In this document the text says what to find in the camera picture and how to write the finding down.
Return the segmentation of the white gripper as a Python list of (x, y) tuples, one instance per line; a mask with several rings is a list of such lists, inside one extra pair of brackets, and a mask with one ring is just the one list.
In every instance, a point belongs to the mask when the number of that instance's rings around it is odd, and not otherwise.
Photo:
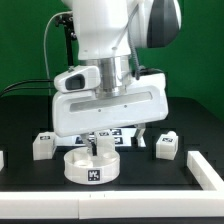
[(138, 147), (147, 122), (163, 120), (168, 114), (163, 73), (143, 76), (126, 89), (124, 95), (99, 99), (93, 90), (63, 94), (53, 98), (54, 132), (60, 137), (81, 135), (93, 156), (97, 146), (89, 139), (90, 132), (136, 125), (131, 138)]

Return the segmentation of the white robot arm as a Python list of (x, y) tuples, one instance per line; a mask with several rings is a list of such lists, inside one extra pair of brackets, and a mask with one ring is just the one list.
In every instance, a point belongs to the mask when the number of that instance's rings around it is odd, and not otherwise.
[(79, 135), (89, 153), (100, 152), (88, 134), (164, 119), (165, 75), (140, 73), (135, 49), (164, 47), (181, 28), (177, 0), (62, 0), (72, 10), (79, 65), (54, 79), (54, 132)]

